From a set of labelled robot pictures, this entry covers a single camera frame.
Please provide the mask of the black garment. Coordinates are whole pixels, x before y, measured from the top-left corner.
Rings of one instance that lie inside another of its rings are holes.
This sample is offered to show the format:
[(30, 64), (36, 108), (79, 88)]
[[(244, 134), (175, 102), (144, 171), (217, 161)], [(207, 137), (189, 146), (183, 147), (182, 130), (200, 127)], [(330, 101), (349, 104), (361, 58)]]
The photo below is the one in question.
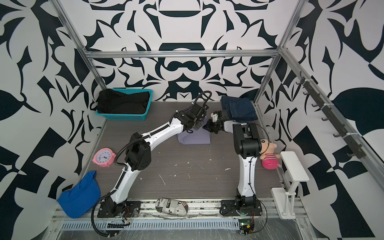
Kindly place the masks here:
[(149, 101), (149, 92), (125, 94), (108, 89), (100, 92), (97, 111), (100, 114), (142, 115)]

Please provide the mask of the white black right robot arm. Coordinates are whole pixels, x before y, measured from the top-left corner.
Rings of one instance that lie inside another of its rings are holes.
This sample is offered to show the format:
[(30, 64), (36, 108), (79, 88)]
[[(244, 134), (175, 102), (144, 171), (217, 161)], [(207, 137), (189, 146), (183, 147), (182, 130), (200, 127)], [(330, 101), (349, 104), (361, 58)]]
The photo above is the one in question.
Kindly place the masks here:
[(208, 120), (203, 128), (217, 134), (224, 131), (233, 134), (235, 152), (240, 161), (240, 178), (237, 194), (233, 201), (222, 201), (220, 212), (223, 216), (261, 214), (262, 203), (256, 195), (255, 169), (261, 156), (262, 139), (256, 123)]

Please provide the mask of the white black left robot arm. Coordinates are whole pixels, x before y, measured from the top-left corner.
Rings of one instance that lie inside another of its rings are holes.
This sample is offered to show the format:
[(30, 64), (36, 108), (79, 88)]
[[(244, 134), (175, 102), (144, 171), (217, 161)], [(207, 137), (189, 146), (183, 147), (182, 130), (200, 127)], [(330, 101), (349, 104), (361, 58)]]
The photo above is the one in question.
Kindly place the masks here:
[(169, 138), (183, 132), (192, 133), (192, 129), (199, 129), (207, 115), (208, 100), (211, 91), (200, 93), (192, 105), (181, 111), (175, 111), (168, 122), (160, 127), (144, 133), (134, 133), (130, 142), (121, 149), (114, 160), (114, 164), (122, 166), (122, 173), (114, 188), (105, 197), (105, 205), (116, 214), (127, 200), (129, 191), (140, 171), (147, 168), (152, 161), (152, 151)]

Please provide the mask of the teal plastic basket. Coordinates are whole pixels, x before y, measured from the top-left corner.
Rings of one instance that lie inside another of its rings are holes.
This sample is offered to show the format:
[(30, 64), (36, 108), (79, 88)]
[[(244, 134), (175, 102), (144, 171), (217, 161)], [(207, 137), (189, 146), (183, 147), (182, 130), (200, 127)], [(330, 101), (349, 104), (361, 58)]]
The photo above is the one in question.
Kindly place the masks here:
[(152, 97), (153, 97), (153, 91), (152, 90), (146, 90), (146, 89), (111, 89), (117, 92), (125, 93), (125, 94), (133, 94), (133, 93), (141, 93), (141, 92), (149, 92), (150, 93), (150, 101), (147, 106), (147, 110), (142, 115), (127, 115), (127, 114), (100, 114), (96, 110), (96, 114), (105, 117), (108, 120), (119, 120), (119, 121), (144, 121), (147, 118), (147, 114), (149, 112), (149, 108), (151, 105)]

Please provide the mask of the lilac skirt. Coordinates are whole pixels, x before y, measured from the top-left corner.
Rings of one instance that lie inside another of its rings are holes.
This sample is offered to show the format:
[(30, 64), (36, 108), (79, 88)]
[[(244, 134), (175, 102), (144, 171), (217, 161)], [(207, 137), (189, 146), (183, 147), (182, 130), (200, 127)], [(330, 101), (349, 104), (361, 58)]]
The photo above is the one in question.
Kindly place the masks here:
[(178, 141), (183, 145), (209, 145), (211, 143), (210, 132), (201, 127), (193, 133), (182, 132), (177, 135)]

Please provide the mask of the blue cap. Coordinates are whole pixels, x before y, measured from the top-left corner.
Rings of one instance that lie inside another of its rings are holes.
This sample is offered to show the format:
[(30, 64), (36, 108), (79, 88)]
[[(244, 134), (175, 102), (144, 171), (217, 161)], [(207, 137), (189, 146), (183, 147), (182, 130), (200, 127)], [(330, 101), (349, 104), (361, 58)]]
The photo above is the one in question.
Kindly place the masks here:
[(68, 217), (79, 218), (100, 199), (101, 190), (96, 176), (96, 171), (88, 172), (75, 187), (62, 192), (57, 202)]

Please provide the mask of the newspaper print shoe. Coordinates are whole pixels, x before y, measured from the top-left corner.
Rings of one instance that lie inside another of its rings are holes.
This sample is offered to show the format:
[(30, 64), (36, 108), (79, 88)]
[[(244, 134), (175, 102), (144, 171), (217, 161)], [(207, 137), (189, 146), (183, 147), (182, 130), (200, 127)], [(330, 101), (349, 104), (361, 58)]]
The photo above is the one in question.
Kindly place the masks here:
[(159, 213), (184, 217), (188, 214), (189, 206), (185, 201), (160, 198), (155, 203)]

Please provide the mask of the green circuit board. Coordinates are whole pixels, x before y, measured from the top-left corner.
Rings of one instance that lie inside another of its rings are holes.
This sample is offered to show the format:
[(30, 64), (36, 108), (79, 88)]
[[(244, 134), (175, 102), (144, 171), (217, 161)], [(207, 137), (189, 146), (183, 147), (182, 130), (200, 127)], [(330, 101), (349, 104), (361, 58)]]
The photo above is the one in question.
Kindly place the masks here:
[(252, 219), (239, 219), (239, 232), (242, 235), (251, 234), (254, 231), (255, 223)]

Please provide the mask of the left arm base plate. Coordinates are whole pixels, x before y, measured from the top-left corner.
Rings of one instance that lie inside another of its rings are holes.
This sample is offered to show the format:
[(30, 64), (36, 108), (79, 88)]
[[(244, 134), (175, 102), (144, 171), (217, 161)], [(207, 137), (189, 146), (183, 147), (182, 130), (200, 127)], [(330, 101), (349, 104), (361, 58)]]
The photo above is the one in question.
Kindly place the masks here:
[(125, 201), (115, 205), (114, 202), (104, 201), (101, 203), (97, 217), (114, 218), (122, 216), (124, 218), (134, 218), (140, 213), (141, 201)]

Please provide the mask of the pink alarm clock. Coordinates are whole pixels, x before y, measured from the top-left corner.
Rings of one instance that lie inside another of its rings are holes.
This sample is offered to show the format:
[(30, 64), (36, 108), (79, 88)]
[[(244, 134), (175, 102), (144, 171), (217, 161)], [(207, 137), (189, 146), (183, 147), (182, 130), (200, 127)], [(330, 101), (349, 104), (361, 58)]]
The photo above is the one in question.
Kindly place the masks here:
[(93, 163), (102, 168), (108, 168), (114, 162), (116, 154), (109, 148), (103, 148), (96, 152)]

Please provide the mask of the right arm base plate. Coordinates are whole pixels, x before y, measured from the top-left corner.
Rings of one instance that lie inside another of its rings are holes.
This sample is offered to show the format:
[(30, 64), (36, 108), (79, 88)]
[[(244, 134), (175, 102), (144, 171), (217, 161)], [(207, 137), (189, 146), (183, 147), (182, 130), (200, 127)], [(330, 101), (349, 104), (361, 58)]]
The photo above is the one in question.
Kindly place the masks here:
[(219, 213), (224, 217), (251, 217), (261, 216), (263, 213), (261, 203), (254, 206), (240, 206), (235, 200), (221, 200)]

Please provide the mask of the white stand rack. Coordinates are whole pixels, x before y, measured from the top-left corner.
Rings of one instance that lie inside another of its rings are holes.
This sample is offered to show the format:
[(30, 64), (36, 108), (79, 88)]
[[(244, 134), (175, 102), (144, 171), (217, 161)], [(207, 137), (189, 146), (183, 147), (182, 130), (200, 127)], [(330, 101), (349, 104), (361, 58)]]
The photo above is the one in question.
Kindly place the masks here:
[(296, 189), (299, 183), (308, 182), (310, 178), (295, 152), (283, 151), (280, 155), (292, 180), (292, 184), (288, 190), (284, 188), (271, 188), (271, 193), (279, 218), (281, 220), (293, 220), (296, 218), (294, 213)]

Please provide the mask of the black wall hook rail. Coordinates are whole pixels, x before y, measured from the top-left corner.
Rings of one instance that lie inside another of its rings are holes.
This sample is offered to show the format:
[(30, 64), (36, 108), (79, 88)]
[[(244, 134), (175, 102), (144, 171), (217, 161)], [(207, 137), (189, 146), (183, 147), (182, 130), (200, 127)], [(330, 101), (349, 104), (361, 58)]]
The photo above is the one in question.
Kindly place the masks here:
[(348, 154), (349, 157), (357, 157), (362, 159), (367, 156), (366, 151), (358, 140), (358, 133), (352, 130), (348, 126), (347, 120), (342, 116), (336, 106), (331, 103), (329, 98), (325, 96), (323, 91), (317, 86), (315, 80), (308, 79), (303, 75), (303, 72), (299, 72), (300, 81), (298, 85), (302, 85), (306, 92), (305, 96), (310, 96), (315, 103), (312, 105), (314, 108), (318, 108), (325, 115), (322, 121), (330, 122), (334, 129), (337, 131), (333, 136), (335, 138), (342, 138), (346, 142), (347, 146), (351, 149), (352, 153)]

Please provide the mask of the aluminium cage frame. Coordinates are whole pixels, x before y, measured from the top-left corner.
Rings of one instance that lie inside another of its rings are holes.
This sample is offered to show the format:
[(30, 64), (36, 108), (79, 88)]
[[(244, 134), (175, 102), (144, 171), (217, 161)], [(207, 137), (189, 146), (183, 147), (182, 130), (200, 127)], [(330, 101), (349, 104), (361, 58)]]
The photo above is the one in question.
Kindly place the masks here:
[[(79, 34), (76, 32), (76, 29), (71, 22), (68, 14), (65, 11), (64, 6), (60, 1), (51, 1), (53, 9), (58, 15), (59, 20), (64, 25), (68, 31), (70, 37), (72, 38), (75, 46), (80, 52), (81, 57), (85, 61), (86, 66), (91, 71), (93, 77), (96, 79), (98, 85), (104, 90), (106, 89), (105, 81), (102, 79), (99, 74), (96, 66), (92, 63), (92, 59), (100, 58), (186, 58), (186, 57), (273, 57), (269, 70), (265, 76), (266, 79), (269, 79), (272, 75), (272, 71), (276, 69), (277, 64), (280, 59), (288, 64), (297, 77), (299, 77), (299, 72), (302, 71), (303, 75), (312, 79), (309, 73), (299, 64), (295, 59), (293, 54), (287, 49), (286, 45), (288, 42), (288, 36), (293, 32), (295, 25), (299, 22), (300, 14), (305, 8), (307, 1), (299, 1), (294, 9), (293, 15), (289, 21), (288, 27), (283, 34), (283, 40), (281, 44), (275, 50), (185, 50), (185, 51), (112, 51), (112, 52), (94, 52), (87, 51), (83, 46), (82, 41), (80, 40)], [(358, 140), (361, 141), (364, 150), (367, 153), (367, 156), (360, 159), (362, 164), (371, 174), (373, 179), (377, 184), (382, 188), (384, 186), (384, 163), (380, 159), (379, 155), (369, 147), (368, 143), (363, 140), (362, 135), (358, 135)]]

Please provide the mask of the plush doll toy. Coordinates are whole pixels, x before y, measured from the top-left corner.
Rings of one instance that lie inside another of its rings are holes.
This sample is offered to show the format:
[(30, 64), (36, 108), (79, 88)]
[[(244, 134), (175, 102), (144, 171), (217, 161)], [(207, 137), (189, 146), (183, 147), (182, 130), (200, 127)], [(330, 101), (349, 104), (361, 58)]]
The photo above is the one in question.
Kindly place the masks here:
[(267, 170), (275, 170), (281, 168), (282, 165), (279, 161), (281, 158), (280, 154), (275, 154), (277, 145), (267, 139), (261, 140), (262, 149), (260, 151), (260, 160), (262, 165)]

